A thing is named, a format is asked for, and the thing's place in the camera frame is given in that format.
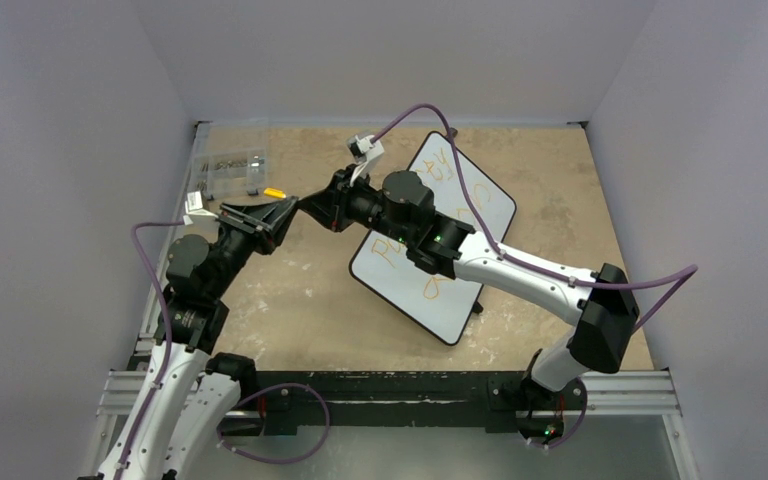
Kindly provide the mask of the yellow marker cap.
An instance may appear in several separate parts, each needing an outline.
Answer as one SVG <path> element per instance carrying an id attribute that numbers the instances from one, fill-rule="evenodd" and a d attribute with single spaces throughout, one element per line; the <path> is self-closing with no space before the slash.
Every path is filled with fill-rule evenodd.
<path id="1" fill-rule="evenodd" d="M 274 198 L 274 199 L 286 199 L 287 194 L 279 189 L 275 188 L 265 188 L 263 190 L 263 194 L 267 197 Z"/>

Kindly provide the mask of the white whiteboard black frame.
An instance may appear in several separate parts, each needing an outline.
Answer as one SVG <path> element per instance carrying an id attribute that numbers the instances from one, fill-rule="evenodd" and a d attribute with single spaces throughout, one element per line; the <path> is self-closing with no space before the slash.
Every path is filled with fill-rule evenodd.
<path id="1" fill-rule="evenodd" d="M 434 193 L 438 213 L 480 230 L 477 211 L 492 237 L 501 241 L 517 211 L 513 197 L 463 152 L 454 160 L 444 134 L 426 136 L 407 169 Z M 349 273 L 446 345 L 460 340 L 474 312 L 482 286 L 454 278 L 454 240 L 463 232 L 434 227 L 423 245 L 432 249 L 422 258 L 408 245 L 370 231 L 349 262 Z"/>

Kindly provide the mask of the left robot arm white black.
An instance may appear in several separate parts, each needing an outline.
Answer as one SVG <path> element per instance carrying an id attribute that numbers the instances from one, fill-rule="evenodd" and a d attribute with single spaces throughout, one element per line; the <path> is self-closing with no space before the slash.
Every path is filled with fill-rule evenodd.
<path id="1" fill-rule="evenodd" d="M 229 314 L 222 297 L 253 254 L 281 245 L 297 211 L 289 196 L 207 209 L 188 194 L 179 225 L 213 227 L 210 242 L 186 234 L 168 248 L 167 283 L 152 280 L 161 313 L 145 379 L 97 479 L 183 479 L 231 408 L 257 399 L 253 360 L 213 353 Z"/>

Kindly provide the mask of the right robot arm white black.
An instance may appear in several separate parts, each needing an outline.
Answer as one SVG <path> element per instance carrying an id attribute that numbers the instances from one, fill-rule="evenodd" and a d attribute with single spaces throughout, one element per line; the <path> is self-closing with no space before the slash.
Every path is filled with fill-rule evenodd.
<path id="1" fill-rule="evenodd" d="M 333 232 L 360 224 L 402 244 L 418 269 L 496 288 L 568 323 L 570 332 L 535 354 L 521 381 L 524 399 L 544 407 L 580 375 L 620 370 L 639 307 L 622 289 L 627 275 L 606 263 L 574 268 L 519 250 L 505 251 L 474 226 L 435 207 L 433 191 L 412 171 L 388 174 L 381 187 L 357 179 L 352 166 L 335 172 L 298 207 Z"/>

